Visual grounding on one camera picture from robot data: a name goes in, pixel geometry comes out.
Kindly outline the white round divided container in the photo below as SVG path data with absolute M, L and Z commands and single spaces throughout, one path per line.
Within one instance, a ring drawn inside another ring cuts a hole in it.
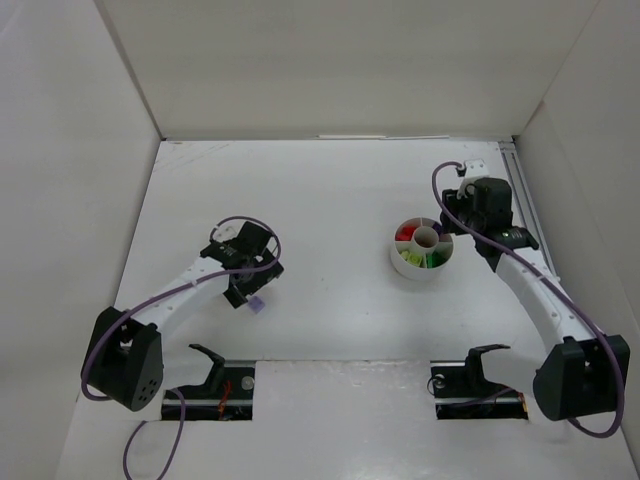
M 452 258 L 454 252 L 453 237 L 445 233 L 444 230 L 442 235 L 438 235 L 432 228 L 436 223 L 440 224 L 431 218 L 415 217 L 404 221 L 395 230 L 393 242 L 390 247 L 390 260 L 396 272 L 404 278 L 418 282 L 434 280 L 444 270 Z M 398 242 L 395 240 L 396 231 L 404 225 L 418 226 L 410 242 Z M 406 250 L 424 256 L 422 268 L 413 267 L 401 258 L 401 253 Z M 425 265 L 425 256 L 433 252 L 443 254 L 448 261 L 439 268 L 428 269 Z

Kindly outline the lavender 2x2 lego brick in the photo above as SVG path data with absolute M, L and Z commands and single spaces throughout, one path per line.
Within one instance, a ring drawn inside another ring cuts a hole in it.
M 247 305 L 254 314 L 259 314 L 265 308 L 265 302 L 259 296 L 251 297 Z

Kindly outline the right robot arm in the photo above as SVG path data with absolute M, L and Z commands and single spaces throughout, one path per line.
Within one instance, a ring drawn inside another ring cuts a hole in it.
M 533 322 L 547 352 L 543 362 L 495 360 L 493 367 L 522 381 L 552 421 L 611 412 L 607 438 L 622 423 L 630 347 L 606 335 L 573 303 L 551 274 L 535 237 L 513 223 L 512 190 L 503 179 L 465 178 L 443 191 L 441 222 L 469 234 L 491 270 L 511 289 Z

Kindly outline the green 2x4 lego brick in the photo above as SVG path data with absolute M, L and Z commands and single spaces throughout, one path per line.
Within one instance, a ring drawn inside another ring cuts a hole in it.
M 447 261 L 448 259 L 439 252 L 433 252 L 425 256 L 425 265 L 428 269 L 439 268 Z

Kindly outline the red large lego brick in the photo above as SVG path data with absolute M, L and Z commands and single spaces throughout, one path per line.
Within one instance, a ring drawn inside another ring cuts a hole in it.
M 410 242 L 413 238 L 415 231 L 418 229 L 417 225 L 404 225 L 401 226 L 395 234 L 395 240 L 398 242 Z

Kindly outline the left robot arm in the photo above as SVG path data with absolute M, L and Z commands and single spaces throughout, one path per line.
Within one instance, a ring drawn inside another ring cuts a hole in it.
M 161 391 L 185 400 L 219 391 L 222 356 L 198 343 L 174 353 L 166 347 L 208 301 L 222 297 L 238 309 L 282 275 L 277 234 L 257 219 L 240 220 L 232 237 L 211 234 L 194 262 L 162 291 L 132 308 L 108 307 L 98 315 L 81 368 L 85 398 L 137 412 Z

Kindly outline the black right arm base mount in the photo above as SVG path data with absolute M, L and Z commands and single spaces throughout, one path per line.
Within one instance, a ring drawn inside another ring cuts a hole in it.
M 524 396 L 504 384 L 487 380 L 482 356 L 507 345 L 471 348 L 464 360 L 433 360 L 427 390 L 435 400 L 438 420 L 528 420 Z

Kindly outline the lime green lego brick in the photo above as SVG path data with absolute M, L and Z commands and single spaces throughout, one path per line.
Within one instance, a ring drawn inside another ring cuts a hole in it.
M 424 263 L 424 256 L 418 253 L 410 252 L 409 250 L 401 253 L 401 258 L 416 268 L 422 268 Z

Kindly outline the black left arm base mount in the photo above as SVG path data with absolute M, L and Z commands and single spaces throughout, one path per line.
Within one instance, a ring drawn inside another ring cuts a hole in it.
M 160 418 L 187 421 L 250 421 L 256 362 L 227 360 L 200 344 L 164 357 Z

